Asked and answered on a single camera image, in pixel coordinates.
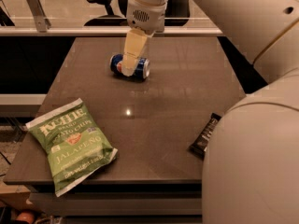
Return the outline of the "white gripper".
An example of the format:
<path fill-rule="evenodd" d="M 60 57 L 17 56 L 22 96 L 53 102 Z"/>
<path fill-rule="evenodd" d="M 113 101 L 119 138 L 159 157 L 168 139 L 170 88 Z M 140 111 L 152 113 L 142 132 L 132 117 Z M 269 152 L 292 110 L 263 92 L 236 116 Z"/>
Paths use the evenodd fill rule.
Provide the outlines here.
<path fill-rule="evenodd" d="M 149 35 L 164 30 L 165 8 L 166 3 L 152 5 L 138 0 L 128 0 L 126 19 L 132 29 L 125 38 L 121 63 L 121 71 L 127 77 L 136 70 Z"/>

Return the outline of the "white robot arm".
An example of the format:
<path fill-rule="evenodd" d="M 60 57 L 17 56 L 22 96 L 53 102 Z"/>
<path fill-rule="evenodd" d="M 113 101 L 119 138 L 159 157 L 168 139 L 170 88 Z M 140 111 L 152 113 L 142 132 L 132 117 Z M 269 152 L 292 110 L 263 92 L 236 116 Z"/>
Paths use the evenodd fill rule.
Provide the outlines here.
<path fill-rule="evenodd" d="M 268 83 L 213 131 L 203 223 L 299 224 L 299 0 L 193 2 Z"/>

